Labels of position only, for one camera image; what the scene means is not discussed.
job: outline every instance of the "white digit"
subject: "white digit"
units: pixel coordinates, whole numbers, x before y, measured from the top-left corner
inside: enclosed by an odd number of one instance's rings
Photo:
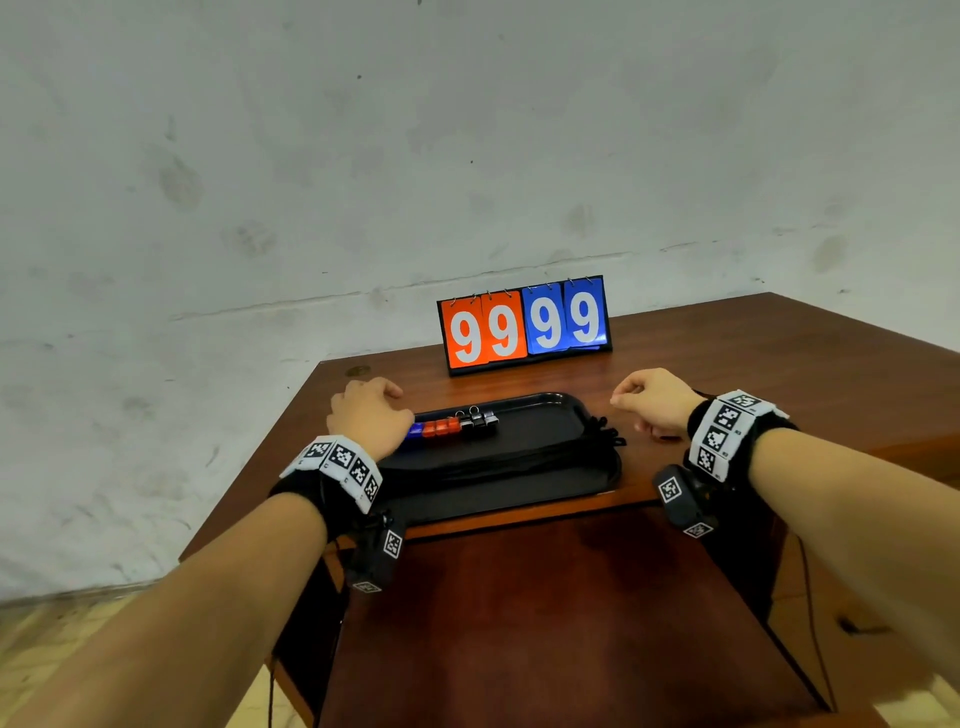
[[[547,336],[538,336],[537,343],[544,349],[553,349],[560,343],[560,311],[553,299],[546,297],[536,299],[530,306],[530,321],[537,331],[549,331]]]
[[[467,325],[467,333],[464,334],[463,325]],[[469,364],[480,358],[480,322],[477,321],[469,311],[457,311],[450,320],[450,335],[453,340],[462,347],[469,349],[460,349],[455,352],[458,359],[464,364]]]
[[[506,319],[507,326],[504,328],[500,327],[500,317],[503,316]],[[506,339],[506,344],[494,344],[493,352],[497,356],[510,356],[513,352],[516,351],[516,316],[514,311],[508,306],[501,303],[490,309],[490,319],[488,320],[490,324],[490,333],[493,334],[494,339]]]
[[[580,304],[587,304],[587,315],[580,311]],[[587,291],[580,291],[570,302],[570,318],[577,326],[587,327],[586,331],[574,331],[573,335],[582,344],[589,344],[597,337],[600,328],[600,311],[597,310],[597,300]]]

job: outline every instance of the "black cord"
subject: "black cord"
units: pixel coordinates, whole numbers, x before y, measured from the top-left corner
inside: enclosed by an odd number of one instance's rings
[[[830,698],[830,709],[837,712],[837,699],[833,694],[833,686],[830,684],[829,675],[827,675],[827,663],[824,662],[824,655],[820,651],[820,641],[817,639],[817,626],[813,618],[813,592],[810,590],[810,565],[806,562],[806,547],[803,540],[798,536],[797,543],[800,544],[800,558],[804,562],[804,587],[806,589],[806,621],[810,626],[810,638],[813,640],[813,650],[817,653],[817,662],[820,663],[820,673],[824,676],[824,682],[827,684],[827,694]]]
[[[270,657],[270,695],[267,698],[267,728],[274,728],[274,677],[276,676],[276,657]]]

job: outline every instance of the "floor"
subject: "floor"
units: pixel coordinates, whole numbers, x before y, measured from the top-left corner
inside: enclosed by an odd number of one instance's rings
[[[0,608],[0,726],[57,666],[132,599],[77,597],[28,607]],[[264,667],[228,728],[264,728],[270,674]],[[274,690],[275,728],[304,728],[280,689]]]
[[[132,595],[78,596],[0,607],[0,728],[63,660],[131,599]],[[267,725],[269,686],[269,673],[263,668],[228,728]],[[960,728],[960,695],[939,678],[929,690],[876,707],[894,728]],[[274,693],[274,726],[305,728],[279,689]]]

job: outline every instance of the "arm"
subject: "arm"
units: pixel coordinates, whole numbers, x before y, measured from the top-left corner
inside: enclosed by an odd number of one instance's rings
[[[654,437],[685,436],[701,401],[663,369],[634,372],[611,400]],[[750,482],[855,592],[960,685],[960,492],[788,429],[757,440]]]
[[[327,428],[376,460],[413,421],[386,379],[335,395]],[[324,520],[283,494],[134,600],[70,657],[8,728],[226,725],[323,555]]]

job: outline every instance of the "orange number card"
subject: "orange number card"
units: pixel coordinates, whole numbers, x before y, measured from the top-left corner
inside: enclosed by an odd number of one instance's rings
[[[490,332],[480,300],[480,296],[475,296],[440,303],[450,369],[475,367],[488,361],[485,340],[490,337]]]
[[[527,334],[523,326],[520,292],[485,293],[480,299],[483,302],[483,351],[487,361],[526,356]]]

